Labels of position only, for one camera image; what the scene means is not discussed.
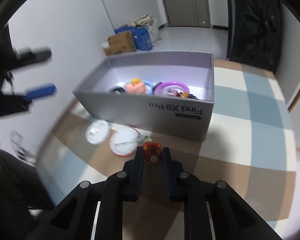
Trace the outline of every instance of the plastic bag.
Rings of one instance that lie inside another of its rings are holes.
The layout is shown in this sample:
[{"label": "plastic bag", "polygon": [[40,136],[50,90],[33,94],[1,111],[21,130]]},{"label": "plastic bag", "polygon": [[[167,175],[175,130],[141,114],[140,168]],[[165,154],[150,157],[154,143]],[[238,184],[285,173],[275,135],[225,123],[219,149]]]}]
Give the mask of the plastic bag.
[{"label": "plastic bag", "polygon": [[136,28],[133,31],[134,43],[139,50],[151,50],[152,43],[149,32],[145,28]]},{"label": "plastic bag", "polygon": [[152,21],[149,21],[148,23],[144,24],[142,27],[148,29],[151,43],[153,46],[155,46],[157,41],[159,40],[159,28],[158,28],[157,19],[153,18]]}]

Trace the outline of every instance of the blue handle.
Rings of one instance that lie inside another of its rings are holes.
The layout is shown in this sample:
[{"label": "blue handle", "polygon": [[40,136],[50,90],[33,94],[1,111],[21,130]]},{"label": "blue handle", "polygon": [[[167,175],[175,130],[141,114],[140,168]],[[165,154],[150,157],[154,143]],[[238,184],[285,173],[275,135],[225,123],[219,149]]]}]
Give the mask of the blue handle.
[{"label": "blue handle", "polygon": [[28,92],[25,96],[23,96],[23,99],[26,101],[31,101],[36,98],[53,95],[55,92],[56,92],[56,87],[55,85],[52,84]]}]

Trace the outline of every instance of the door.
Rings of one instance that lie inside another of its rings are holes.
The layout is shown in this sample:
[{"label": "door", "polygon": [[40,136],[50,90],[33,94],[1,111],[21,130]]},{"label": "door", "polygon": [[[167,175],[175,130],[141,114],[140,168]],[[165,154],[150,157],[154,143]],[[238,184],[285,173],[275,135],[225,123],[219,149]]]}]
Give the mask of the door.
[{"label": "door", "polygon": [[210,28],[208,0],[163,0],[169,26]]}]

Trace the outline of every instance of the brown cardboard box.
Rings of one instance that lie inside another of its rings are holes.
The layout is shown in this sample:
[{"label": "brown cardboard box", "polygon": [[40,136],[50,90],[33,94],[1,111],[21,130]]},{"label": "brown cardboard box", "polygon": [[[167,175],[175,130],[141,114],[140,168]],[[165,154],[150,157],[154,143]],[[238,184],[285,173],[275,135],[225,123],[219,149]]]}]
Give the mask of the brown cardboard box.
[{"label": "brown cardboard box", "polygon": [[107,56],[136,51],[136,46],[130,31],[108,37],[108,43],[109,48],[103,48]]}]

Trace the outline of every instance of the white bag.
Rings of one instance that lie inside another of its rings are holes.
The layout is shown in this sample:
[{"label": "white bag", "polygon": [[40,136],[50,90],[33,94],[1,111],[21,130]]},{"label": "white bag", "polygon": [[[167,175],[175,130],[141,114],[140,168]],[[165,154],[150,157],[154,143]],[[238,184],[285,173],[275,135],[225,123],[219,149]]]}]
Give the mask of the white bag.
[{"label": "white bag", "polygon": [[151,22],[145,24],[145,26],[148,29],[152,46],[157,45],[156,43],[159,40],[159,28],[158,28],[158,21],[157,21],[157,19],[153,18],[153,20]]}]

